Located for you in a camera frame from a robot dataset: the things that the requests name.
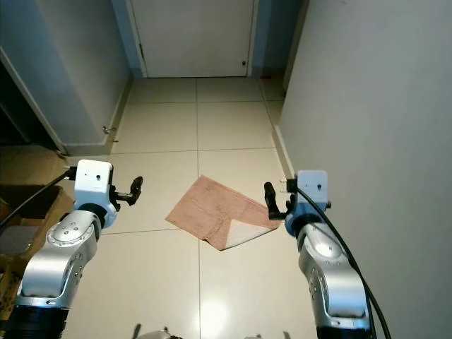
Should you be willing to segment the grey bag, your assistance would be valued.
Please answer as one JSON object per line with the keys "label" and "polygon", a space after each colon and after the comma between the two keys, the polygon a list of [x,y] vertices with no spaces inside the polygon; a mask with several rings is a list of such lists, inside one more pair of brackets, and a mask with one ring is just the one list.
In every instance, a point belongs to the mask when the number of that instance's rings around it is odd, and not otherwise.
{"label": "grey bag", "polygon": [[19,257],[32,248],[35,237],[41,230],[39,226],[10,226],[0,233],[0,255],[2,257]]}

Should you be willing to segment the white wall baseboard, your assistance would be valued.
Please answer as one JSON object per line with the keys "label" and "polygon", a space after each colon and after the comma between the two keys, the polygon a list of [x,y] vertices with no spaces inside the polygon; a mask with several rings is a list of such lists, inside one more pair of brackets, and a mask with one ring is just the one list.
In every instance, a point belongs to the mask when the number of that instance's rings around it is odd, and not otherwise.
{"label": "white wall baseboard", "polygon": [[296,171],[294,171],[290,158],[288,157],[287,152],[285,152],[285,143],[280,131],[280,126],[273,126],[272,138],[275,144],[275,152],[277,153],[278,161],[280,161],[280,167],[284,177],[287,179],[293,179]]}

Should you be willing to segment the pink floor mat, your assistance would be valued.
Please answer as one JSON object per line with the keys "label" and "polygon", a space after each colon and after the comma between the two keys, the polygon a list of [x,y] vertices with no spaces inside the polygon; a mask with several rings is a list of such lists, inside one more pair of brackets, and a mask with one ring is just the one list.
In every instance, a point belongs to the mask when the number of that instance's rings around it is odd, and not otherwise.
{"label": "pink floor mat", "polygon": [[278,229],[267,207],[210,177],[199,177],[172,208],[167,221],[214,249],[225,251]]}

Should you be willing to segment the brown cardboard box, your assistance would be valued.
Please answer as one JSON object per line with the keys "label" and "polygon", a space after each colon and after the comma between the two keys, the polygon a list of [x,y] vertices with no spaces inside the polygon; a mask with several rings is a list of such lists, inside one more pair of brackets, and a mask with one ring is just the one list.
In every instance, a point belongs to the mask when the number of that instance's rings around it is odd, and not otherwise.
{"label": "brown cardboard box", "polygon": [[12,313],[14,298],[18,293],[18,284],[25,273],[25,267],[33,255],[42,248],[48,230],[58,223],[65,213],[71,212],[74,200],[64,189],[58,186],[49,187],[29,204],[20,209],[3,230],[10,226],[33,225],[41,227],[35,237],[32,248],[19,257],[2,257],[0,255],[1,274],[1,311],[0,319],[9,319]]}

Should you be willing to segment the white door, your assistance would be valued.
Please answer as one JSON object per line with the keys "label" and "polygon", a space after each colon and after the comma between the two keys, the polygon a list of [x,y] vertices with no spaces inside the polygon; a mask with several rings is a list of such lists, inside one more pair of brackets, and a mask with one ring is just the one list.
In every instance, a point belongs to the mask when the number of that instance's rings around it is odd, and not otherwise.
{"label": "white door", "polygon": [[246,76],[256,0],[128,0],[145,76]]}

